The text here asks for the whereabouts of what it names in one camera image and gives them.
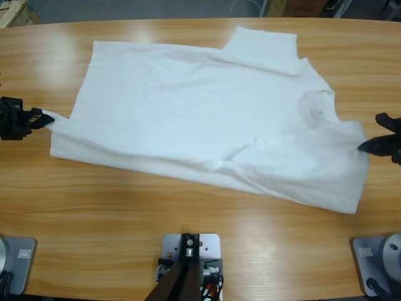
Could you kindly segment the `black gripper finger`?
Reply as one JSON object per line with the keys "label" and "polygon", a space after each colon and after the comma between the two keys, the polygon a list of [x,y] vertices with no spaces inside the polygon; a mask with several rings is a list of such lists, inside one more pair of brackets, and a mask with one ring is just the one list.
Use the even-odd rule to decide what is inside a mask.
{"label": "black gripper finger", "polygon": [[30,127],[34,130],[41,129],[51,123],[53,123],[55,119],[51,116],[41,116],[38,119],[35,119],[32,123],[30,123]]}
{"label": "black gripper finger", "polygon": [[32,108],[30,114],[30,119],[53,119],[52,116],[46,114],[40,108]]}
{"label": "black gripper finger", "polygon": [[396,135],[384,135],[371,138],[358,146],[358,148],[386,148],[396,144]]}
{"label": "black gripper finger", "polygon": [[392,162],[397,162],[397,151],[394,146],[363,143],[358,150],[379,157],[390,156]]}

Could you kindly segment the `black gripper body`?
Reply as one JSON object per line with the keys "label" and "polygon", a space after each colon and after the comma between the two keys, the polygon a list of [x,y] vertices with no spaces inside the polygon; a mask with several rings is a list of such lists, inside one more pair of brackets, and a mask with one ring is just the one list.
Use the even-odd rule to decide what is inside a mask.
{"label": "black gripper body", "polygon": [[378,125],[393,132],[391,135],[396,135],[396,144],[394,147],[397,151],[397,162],[393,163],[400,164],[400,117],[391,118],[387,113],[379,113],[376,115],[375,120]]}
{"label": "black gripper body", "polygon": [[23,140],[32,133],[23,100],[1,97],[1,140]]}

